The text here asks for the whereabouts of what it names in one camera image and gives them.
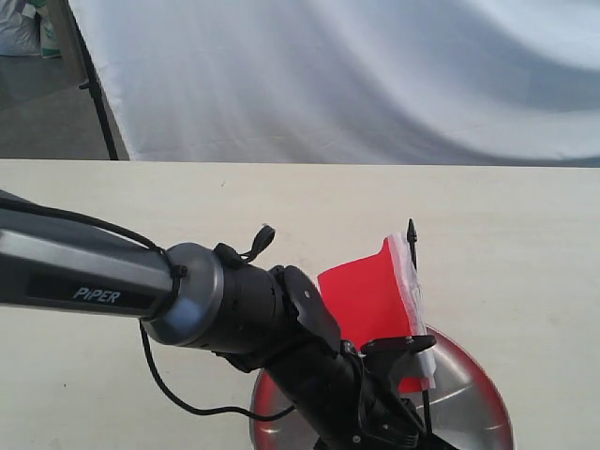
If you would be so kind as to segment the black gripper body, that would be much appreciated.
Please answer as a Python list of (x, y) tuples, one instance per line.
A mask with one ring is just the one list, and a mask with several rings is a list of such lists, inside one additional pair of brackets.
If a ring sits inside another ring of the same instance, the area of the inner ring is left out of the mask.
[(384, 392), (354, 349), (332, 356), (316, 343), (269, 365), (269, 376), (326, 449), (439, 449), (413, 404)]

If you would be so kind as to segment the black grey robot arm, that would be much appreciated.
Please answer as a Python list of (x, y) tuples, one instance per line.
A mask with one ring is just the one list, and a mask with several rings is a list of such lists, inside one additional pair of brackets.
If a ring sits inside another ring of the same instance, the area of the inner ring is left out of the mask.
[(1, 196), (1, 301), (19, 308), (131, 317), (142, 343), (206, 350), (243, 372), (264, 370), (318, 434), (319, 449), (443, 449), (428, 412), (398, 385), (433, 336), (356, 349), (310, 278), (245, 253), (182, 243), (162, 248), (104, 220)]

